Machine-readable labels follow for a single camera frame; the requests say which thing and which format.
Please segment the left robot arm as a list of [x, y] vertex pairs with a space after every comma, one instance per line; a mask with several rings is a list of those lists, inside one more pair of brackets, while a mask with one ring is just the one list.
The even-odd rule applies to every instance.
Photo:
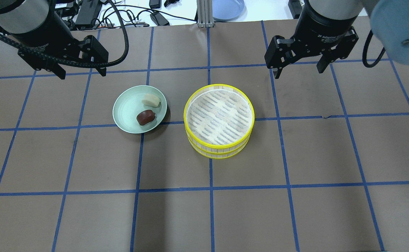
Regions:
[[75, 38], [49, 0], [0, 0], [0, 37], [35, 71], [46, 70], [65, 79], [63, 65], [94, 68], [102, 76], [108, 51], [93, 35]]

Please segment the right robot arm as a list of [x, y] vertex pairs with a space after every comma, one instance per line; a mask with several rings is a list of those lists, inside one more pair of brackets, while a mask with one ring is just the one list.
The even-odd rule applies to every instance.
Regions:
[[353, 23], [361, 10], [370, 20], [362, 62], [374, 67], [387, 55], [409, 65], [409, 0], [305, 0], [294, 35], [275, 35], [265, 63], [278, 79], [282, 70], [303, 58], [320, 55], [319, 73], [337, 59], [346, 59], [359, 37]]

